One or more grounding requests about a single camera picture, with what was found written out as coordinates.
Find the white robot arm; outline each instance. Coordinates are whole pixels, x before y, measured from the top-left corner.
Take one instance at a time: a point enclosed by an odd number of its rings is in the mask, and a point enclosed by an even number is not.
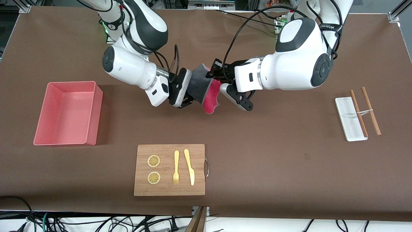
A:
[[[280,32],[275,53],[253,57],[235,66],[236,88],[224,83],[220,91],[239,108],[250,111],[253,104],[244,94],[248,91],[307,90],[322,85],[333,66],[333,47],[339,35],[336,31],[341,31],[353,1],[336,0],[339,10],[333,2],[320,0],[323,21],[320,26],[311,18],[288,22]]]
[[[145,90],[155,107],[169,99],[171,105],[181,108],[191,72],[181,69],[173,74],[148,60],[150,54],[167,43],[164,20],[142,0],[85,2],[99,11],[108,35],[116,40],[104,52],[104,70],[118,80]]]

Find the pink sponge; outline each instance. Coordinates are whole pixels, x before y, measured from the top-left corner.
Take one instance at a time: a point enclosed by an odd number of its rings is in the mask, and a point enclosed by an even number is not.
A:
[[[218,95],[220,92],[220,86],[222,83],[218,80],[213,80],[208,92],[206,93],[205,100],[203,101],[203,109],[206,114],[212,114],[215,111],[215,108],[219,105]]]

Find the pink plastic bin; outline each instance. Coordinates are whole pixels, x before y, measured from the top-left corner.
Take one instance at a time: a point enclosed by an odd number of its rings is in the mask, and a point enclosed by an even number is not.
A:
[[[34,145],[96,145],[103,92],[94,81],[50,82]]]

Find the table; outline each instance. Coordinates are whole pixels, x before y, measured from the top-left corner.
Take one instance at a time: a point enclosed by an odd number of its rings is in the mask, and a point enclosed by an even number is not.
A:
[[[243,22],[216,11],[160,10],[181,66],[223,58]],[[141,89],[101,67],[105,34],[97,13],[32,7],[21,14],[0,63],[0,195],[35,210],[187,215],[210,206],[230,217],[411,220],[412,66],[396,24],[384,14],[349,15],[328,81],[306,91],[258,91],[254,110],[224,96],[215,113],[197,103],[152,107]],[[274,51],[274,30],[251,22],[228,62]],[[33,145],[46,84],[95,80],[104,92],[94,147]],[[381,136],[347,142],[334,104],[365,86]],[[134,197],[138,144],[202,143],[210,162],[205,196]],[[24,209],[17,201],[1,208]]]

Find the lemon slice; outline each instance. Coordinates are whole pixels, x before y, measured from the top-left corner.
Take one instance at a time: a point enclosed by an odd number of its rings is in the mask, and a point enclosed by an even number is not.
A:
[[[151,172],[147,176],[147,181],[149,181],[150,184],[155,185],[159,183],[160,181],[160,174],[158,172]]]
[[[157,167],[160,163],[160,158],[157,155],[152,155],[147,159],[147,164],[154,168]]]

